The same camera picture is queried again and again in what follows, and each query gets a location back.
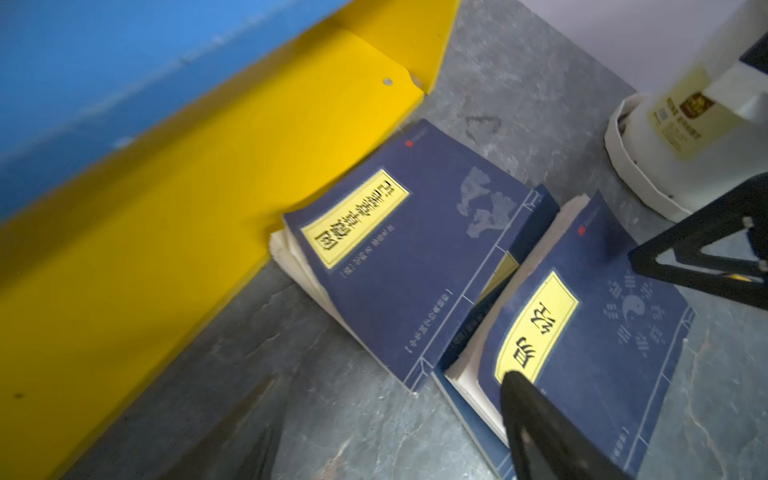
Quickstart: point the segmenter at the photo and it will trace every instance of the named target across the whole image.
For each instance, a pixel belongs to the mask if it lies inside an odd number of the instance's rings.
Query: blue panel
[[[347,1],[3,2],[0,221]]]

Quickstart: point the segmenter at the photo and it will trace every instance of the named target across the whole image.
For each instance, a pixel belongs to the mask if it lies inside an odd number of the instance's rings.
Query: floor
[[[560,203],[600,190],[643,242],[670,224],[616,177],[602,140],[631,92],[514,0],[464,0],[437,88],[412,120]],[[684,295],[698,317],[640,478],[768,477],[768,315]],[[65,478],[156,478],[272,372],[292,379],[276,480],[494,478],[431,380],[407,393],[273,263]]]

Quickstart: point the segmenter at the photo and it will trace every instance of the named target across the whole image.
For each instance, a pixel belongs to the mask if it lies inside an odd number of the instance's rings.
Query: yellow label on white container
[[[678,81],[648,111],[650,127],[681,160],[692,160],[741,118],[702,93],[710,84],[699,65]]]
[[[409,195],[391,175],[379,170],[301,232],[326,268],[333,268]]]
[[[512,324],[496,360],[496,380],[520,372],[533,383],[579,301],[553,271]]]

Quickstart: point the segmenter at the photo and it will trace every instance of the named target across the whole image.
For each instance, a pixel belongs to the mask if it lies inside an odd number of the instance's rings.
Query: yellow shelf
[[[327,21],[0,229],[0,478],[61,474],[422,98]]]

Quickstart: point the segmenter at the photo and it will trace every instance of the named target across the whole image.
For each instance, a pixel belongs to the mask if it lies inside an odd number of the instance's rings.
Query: book cover
[[[283,221],[346,326],[417,392],[541,198],[420,121]]]
[[[675,286],[632,272],[635,247],[597,194],[502,307],[478,374],[500,410],[504,373],[522,372],[632,475],[695,316]]]

